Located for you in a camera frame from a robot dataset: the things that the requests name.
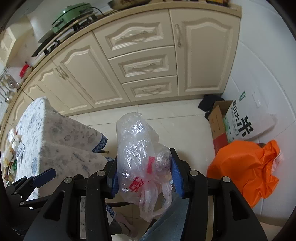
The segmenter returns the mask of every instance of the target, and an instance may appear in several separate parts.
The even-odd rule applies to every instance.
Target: metal bolt
[[[226,183],[230,182],[230,178],[229,177],[223,177],[222,180]]]
[[[72,178],[71,177],[66,177],[64,179],[64,183],[70,183],[70,182],[72,182]]]
[[[102,177],[102,176],[105,175],[105,172],[104,172],[103,170],[101,170],[101,171],[98,171],[96,174],[97,174],[99,177]]]
[[[197,176],[198,175],[198,171],[197,170],[191,170],[189,172],[189,174],[192,175],[192,176]]]

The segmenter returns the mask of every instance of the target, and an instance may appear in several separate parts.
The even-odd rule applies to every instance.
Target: kitchen cabinet
[[[177,76],[165,76],[122,84],[131,101],[178,96]]]
[[[179,96],[223,93],[237,48],[240,18],[205,9],[170,9]]]
[[[63,115],[92,108],[52,61],[33,76],[24,91],[33,100],[46,96],[52,107]]]
[[[94,30],[94,34],[107,58],[174,44],[167,9],[124,17]]]
[[[92,107],[130,101],[92,32],[64,48],[52,60]]]
[[[4,131],[2,134],[2,138],[1,138],[1,142],[0,142],[0,151],[1,153],[4,153],[4,151],[8,148],[9,146],[9,141],[8,141],[8,136],[7,134],[9,133],[9,131],[14,128],[12,125],[6,123],[5,127],[4,127]]]
[[[25,92],[22,91],[18,96],[15,104],[13,105],[7,122],[15,128],[23,113],[32,102],[33,100]]]
[[[137,51],[109,62],[121,83],[177,74],[174,46]]]

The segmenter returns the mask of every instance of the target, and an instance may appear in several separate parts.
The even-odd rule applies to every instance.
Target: green electric pan
[[[92,6],[89,3],[83,2],[68,6],[56,17],[56,20],[52,24],[52,30],[54,33],[58,33],[76,19],[79,19],[92,12]]]

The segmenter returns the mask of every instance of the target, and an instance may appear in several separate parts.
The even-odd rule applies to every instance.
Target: orange plastic bag
[[[228,176],[251,207],[260,198],[267,198],[279,180],[271,174],[274,159],[280,149],[275,140],[263,148],[253,142],[234,141],[221,148],[207,169],[207,177]]]

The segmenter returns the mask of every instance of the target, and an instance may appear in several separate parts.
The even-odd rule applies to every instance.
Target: blue and white tablecloth
[[[22,160],[17,163],[15,181],[38,175],[48,168],[56,177],[36,188],[28,200],[50,195],[66,177],[81,174],[85,178],[103,170],[110,159],[98,152],[107,138],[97,130],[62,116],[46,97],[33,101],[23,113],[17,133],[25,145]],[[81,199],[81,238],[85,238],[85,198]]]

